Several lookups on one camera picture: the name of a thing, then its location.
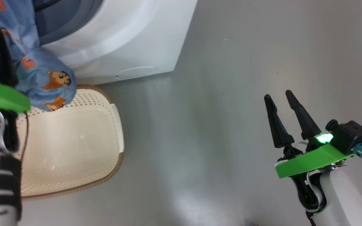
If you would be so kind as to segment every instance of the washing machine door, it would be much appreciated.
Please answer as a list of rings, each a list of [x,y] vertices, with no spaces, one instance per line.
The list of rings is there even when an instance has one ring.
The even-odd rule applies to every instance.
[[[132,40],[158,0],[34,0],[42,47],[69,67],[96,60]]]

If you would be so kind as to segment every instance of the blue cartoon fabric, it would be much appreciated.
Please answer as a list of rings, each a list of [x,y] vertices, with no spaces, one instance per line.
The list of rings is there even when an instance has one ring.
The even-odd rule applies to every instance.
[[[40,47],[32,0],[0,0],[0,29],[19,79],[15,89],[42,110],[71,102],[76,94],[74,73]]]

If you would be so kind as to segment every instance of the white washing machine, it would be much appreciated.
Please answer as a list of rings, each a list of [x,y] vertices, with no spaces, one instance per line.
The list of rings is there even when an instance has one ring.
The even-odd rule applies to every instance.
[[[34,0],[43,47],[78,83],[174,70],[197,0]]]

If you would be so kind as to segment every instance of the cream plastic basket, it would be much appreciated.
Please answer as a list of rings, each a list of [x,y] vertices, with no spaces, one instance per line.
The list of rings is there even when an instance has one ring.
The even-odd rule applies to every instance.
[[[118,110],[102,89],[79,85],[73,101],[53,112],[32,108],[23,156],[24,201],[61,196],[106,182],[122,163]],[[26,117],[17,119],[20,152]]]

